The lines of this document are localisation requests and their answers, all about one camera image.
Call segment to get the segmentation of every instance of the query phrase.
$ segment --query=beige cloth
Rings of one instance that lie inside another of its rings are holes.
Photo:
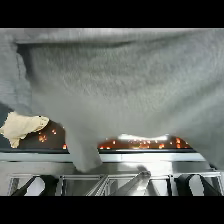
[[[24,139],[30,132],[43,129],[48,122],[49,118],[47,117],[28,117],[10,112],[5,124],[0,128],[0,133],[9,140],[12,148],[17,148],[20,139]]]

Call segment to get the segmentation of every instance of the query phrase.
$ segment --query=gray towel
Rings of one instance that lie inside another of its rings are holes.
[[[0,30],[0,101],[63,124],[74,165],[99,141],[176,135],[224,168],[224,30]]]

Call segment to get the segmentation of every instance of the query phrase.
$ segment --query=crumpled cloth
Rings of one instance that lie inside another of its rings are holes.
[[[47,117],[28,117],[10,112],[5,124],[0,128],[0,134],[9,140],[12,148],[17,148],[20,139],[24,139],[31,132],[40,131],[48,122],[49,118]]]
[[[170,134],[224,169],[223,28],[0,29],[0,101],[61,123],[76,168],[105,138]]]

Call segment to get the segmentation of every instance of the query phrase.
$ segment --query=gray fabric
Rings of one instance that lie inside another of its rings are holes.
[[[97,142],[122,133],[179,136],[224,168],[223,29],[10,29],[0,37],[0,101],[63,124],[79,170],[100,164]]]

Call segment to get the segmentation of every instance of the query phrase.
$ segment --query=cream-colored rag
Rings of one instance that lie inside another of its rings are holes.
[[[48,122],[47,117],[28,117],[10,112],[5,124],[0,128],[0,134],[9,140],[12,148],[17,148],[20,139],[24,139],[30,132],[40,131]]]

